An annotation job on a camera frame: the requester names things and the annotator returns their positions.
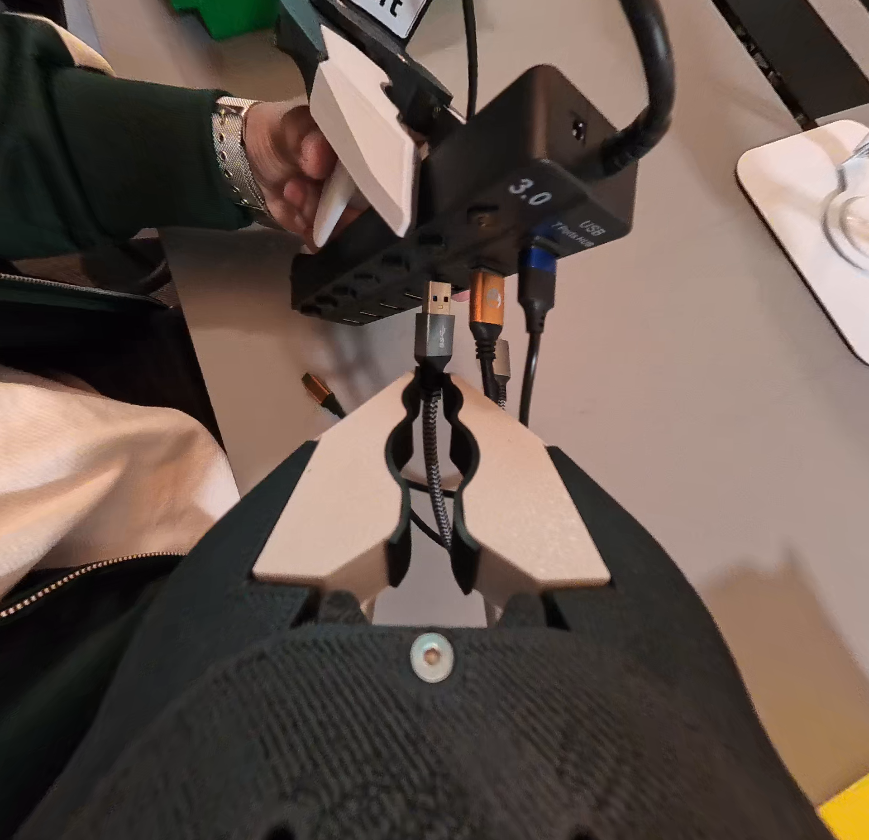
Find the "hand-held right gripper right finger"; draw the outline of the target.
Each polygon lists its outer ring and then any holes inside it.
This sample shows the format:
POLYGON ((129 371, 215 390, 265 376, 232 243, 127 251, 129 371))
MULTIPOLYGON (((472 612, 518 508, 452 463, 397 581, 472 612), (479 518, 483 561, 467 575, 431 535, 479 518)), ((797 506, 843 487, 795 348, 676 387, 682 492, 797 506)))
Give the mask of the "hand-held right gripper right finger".
POLYGON ((444 383, 449 457, 460 474, 449 551, 463 593, 601 587, 611 575, 543 441, 458 375, 444 383))

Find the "black USB hub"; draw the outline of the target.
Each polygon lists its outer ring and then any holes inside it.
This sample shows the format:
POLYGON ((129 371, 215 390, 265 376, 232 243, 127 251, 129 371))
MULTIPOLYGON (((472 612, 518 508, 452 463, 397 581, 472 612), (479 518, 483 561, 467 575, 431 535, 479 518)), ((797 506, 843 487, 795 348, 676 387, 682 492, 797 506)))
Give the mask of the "black USB hub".
POLYGON ((592 161, 614 133, 555 67, 530 68, 422 161, 406 236, 368 209, 315 255, 296 255, 291 308, 362 326, 416 309, 429 280, 462 292, 475 269, 510 277, 536 241, 561 259, 622 239, 637 164, 608 176, 592 161))

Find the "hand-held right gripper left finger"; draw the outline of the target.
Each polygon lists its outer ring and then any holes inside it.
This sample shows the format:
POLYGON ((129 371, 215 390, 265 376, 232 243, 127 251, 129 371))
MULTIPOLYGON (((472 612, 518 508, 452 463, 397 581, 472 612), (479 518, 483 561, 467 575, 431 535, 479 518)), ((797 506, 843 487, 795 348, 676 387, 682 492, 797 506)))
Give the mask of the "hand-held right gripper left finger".
POLYGON ((255 561, 255 580, 350 592, 373 614, 389 583, 387 547, 402 517, 387 440, 407 415, 402 395, 413 378, 404 373, 316 440, 255 561))

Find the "silver wrist watch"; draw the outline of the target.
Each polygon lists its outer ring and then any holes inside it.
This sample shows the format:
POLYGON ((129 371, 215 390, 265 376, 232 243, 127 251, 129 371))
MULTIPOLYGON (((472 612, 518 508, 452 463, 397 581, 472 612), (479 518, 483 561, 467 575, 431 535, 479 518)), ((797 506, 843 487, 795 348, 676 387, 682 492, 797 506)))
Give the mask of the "silver wrist watch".
POLYGON ((257 223, 270 226, 274 220, 251 169, 245 142, 246 117, 256 104, 246 98, 218 97, 211 116, 212 139, 226 194, 257 223))

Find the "grey desk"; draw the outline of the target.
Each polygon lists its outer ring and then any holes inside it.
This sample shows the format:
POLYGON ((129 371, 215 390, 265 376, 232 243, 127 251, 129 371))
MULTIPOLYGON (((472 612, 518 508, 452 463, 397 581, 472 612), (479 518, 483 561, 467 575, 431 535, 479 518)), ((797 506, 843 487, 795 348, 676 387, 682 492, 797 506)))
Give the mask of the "grey desk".
MULTIPOLYGON (((665 547, 701 593, 812 802, 867 773, 867 368, 735 179, 793 120, 708 0, 660 0, 678 99, 640 163, 635 226, 559 264, 531 428, 665 547)), ((165 0, 86 0, 118 75, 281 100, 270 32, 218 43, 165 0)), ((550 63, 617 126, 646 92, 616 0, 475 0, 480 99, 550 63)), ((163 236, 241 493, 413 363, 410 313, 353 331, 289 308, 294 247, 245 230, 163 236)))

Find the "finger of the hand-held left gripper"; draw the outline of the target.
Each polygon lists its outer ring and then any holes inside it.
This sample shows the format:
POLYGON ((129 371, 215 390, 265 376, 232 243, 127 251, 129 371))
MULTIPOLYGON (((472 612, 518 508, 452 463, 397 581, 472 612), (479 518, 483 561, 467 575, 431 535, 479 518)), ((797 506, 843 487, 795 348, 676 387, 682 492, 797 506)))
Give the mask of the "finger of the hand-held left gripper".
POLYGON ((311 116, 336 163, 320 195, 314 237, 331 237, 356 194, 397 236, 416 220, 418 147, 386 95, 387 74, 352 42, 326 26, 327 52, 316 69, 311 116))

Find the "document stand with instruction sheet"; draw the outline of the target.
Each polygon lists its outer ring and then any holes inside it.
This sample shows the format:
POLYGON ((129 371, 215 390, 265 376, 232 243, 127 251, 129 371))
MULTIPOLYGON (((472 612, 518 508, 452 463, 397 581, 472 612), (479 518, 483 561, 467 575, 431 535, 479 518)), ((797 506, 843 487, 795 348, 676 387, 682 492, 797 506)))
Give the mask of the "document stand with instruction sheet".
POLYGON ((743 194, 848 349, 868 364, 868 128, 841 119, 746 151, 743 194))

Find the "yellow plastic bin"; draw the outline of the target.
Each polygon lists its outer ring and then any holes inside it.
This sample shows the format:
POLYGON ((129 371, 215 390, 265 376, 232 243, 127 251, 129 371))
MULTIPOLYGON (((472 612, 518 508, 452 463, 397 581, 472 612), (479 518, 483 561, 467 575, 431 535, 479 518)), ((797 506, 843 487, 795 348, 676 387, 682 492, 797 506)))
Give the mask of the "yellow plastic bin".
POLYGON ((822 803, 817 813, 836 839, 868 839, 869 776, 822 803))

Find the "person's left hand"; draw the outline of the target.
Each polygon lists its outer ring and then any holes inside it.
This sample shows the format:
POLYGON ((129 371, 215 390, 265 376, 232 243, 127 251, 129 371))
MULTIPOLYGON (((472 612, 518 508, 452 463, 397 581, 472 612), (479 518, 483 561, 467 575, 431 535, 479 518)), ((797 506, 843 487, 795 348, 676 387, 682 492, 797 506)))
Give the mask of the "person's left hand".
POLYGON ((316 253, 314 221, 337 157, 307 106, 257 102, 245 117, 245 153, 267 214, 316 253))

